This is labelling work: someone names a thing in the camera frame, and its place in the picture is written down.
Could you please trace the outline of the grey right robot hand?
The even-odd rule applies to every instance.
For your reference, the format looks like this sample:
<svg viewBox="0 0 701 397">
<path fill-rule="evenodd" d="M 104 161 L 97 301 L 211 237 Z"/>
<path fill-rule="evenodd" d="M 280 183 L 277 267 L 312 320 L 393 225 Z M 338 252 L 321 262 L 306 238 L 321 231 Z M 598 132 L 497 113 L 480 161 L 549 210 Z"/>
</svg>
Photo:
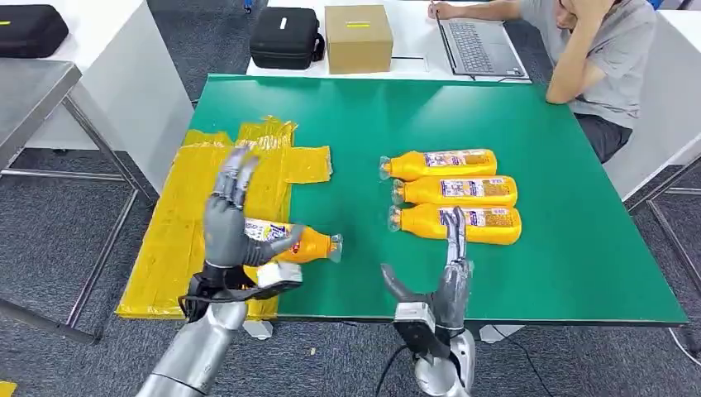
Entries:
<svg viewBox="0 0 701 397">
<path fill-rule="evenodd" d="M 434 292 L 412 292 L 399 280 L 391 265 L 382 264 L 380 269 L 386 288 L 398 302 L 425 303 L 431 308 L 438 327 L 458 330 L 464 327 L 473 262 L 468 259 L 466 251 L 464 212 L 453 207 L 448 213 L 442 214 L 441 218 L 447 226 L 446 264 Z"/>
</svg>

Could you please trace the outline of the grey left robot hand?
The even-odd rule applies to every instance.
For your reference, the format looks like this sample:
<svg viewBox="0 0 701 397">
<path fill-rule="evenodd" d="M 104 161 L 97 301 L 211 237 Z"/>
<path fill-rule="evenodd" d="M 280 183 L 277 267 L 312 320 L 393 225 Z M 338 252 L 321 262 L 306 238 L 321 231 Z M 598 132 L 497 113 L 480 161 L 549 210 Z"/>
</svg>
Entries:
<svg viewBox="0 0 701 397">
<path fill-rule="evenodd" d="M 259 157 L 248 145 L 236 146 L 223 161 L 203 213 L 204 259 L 207 265 L 232 269 L 261 266 L 301 240 L 304 226 L 294 224 L 286 237 L 269 242 L 245 233 L 244 207 L 251 176 Z"/>
</svg>

